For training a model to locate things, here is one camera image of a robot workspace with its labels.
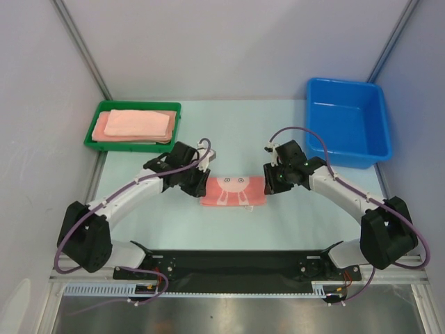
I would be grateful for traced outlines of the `pink white striped towel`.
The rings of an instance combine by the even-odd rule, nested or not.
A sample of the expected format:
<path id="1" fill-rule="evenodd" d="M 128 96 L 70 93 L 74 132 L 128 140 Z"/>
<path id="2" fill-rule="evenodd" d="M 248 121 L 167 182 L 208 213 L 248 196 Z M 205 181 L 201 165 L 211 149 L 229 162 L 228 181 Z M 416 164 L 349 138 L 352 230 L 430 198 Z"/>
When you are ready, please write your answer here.
<path id="1" fill-rule="evenodd" d="M 256 207 L 267 203 L 262 176 L 210 177 L 206 195 L 200 199 L 205 207 Z"/>

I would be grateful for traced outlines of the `light pink towel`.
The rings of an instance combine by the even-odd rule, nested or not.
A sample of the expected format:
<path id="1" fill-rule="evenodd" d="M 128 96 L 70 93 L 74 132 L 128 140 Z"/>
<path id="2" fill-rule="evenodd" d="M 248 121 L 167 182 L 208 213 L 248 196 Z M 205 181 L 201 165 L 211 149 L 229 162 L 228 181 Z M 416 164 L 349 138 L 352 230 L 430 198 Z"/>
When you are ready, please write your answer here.
<path id="1" fill-rule="evenodd" d="M 112 110 L 104 133 L 107 136 L 164 136 L 170 116 L 156 111 Z"/>

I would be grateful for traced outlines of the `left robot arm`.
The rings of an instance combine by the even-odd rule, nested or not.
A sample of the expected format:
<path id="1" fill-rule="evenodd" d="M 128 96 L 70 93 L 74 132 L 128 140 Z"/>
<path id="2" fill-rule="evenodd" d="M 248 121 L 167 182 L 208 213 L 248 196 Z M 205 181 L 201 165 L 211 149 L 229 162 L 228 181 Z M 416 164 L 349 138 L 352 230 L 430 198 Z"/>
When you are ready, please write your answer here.
<path id="1" fill-rule="evenodd" d="M 54 256 L 54 269 L 69 274 L 79 269 L 94 273 L 104 267 L 148 277 L 153 261 L 150 250 L 135 241 L 114 241 L 112 230 L 144 201 L 179 187 L 194 198 L 206 193 L 209 163 L 216 153 L 202 138 L 196 147 L 180 141 L 170 152 L 147 161 L 139 173 L 112 194 L 87 204 L 73 202 L 66 209 Z"/>

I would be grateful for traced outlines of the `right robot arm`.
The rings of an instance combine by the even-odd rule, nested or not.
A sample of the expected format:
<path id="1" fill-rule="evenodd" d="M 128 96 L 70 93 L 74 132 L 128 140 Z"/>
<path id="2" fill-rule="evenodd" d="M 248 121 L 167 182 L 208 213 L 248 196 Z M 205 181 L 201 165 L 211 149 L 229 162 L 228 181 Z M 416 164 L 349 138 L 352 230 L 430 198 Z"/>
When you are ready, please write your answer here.
<path id="1" fill-rule="evenodd" d="M 320 262 L 321 273 L 327 279 L 337 279 L 352 265 L 386 269 L 418 246 L 418 237 L 407 226 L 407 205 L 400 198 L 373 198 L 346 184 L 326 160 L 307 158 L 295 140 L 282 145 L 269 143 L 264 149 L 271 155 L 271 161 L 264 164 L 266 195 L 302 186 L 331 200 L 360 226 L 358 239 L 340 241 L 327 249 L 328 257 Z"/>

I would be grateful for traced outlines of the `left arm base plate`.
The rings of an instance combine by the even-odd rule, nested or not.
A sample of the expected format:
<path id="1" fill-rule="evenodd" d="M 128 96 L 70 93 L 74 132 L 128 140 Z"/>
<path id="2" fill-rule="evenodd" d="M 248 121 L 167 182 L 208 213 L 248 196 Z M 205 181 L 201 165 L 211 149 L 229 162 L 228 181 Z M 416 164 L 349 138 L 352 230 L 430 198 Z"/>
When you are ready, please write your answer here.
<path id="1" fill-rule="evenodd" d="M 161 279 L 157 274 L 148 273 L 155 271 L 162 273 L 168 279 L 175 275 L 177 258 L 169 252 L 151 252 L 148 253 L 137 269 L 123 269 L 118 267 L 113 271 L 114 280 L 156 280 Z"/>

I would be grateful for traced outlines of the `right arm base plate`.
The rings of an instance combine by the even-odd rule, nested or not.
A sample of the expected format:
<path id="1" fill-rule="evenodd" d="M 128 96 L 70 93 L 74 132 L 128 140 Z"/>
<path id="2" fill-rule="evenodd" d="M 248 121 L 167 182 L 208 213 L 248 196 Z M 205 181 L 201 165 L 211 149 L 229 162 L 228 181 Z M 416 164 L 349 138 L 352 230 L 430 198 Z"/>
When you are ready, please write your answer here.
<path id="1" fill-rule="evenodd" d="M 337 268 L 327 257 L 309 256 L 298 261 L 298 274 L 302 279 L 313 281 L 360 281 L 362 273 L 358 266 Z"/>

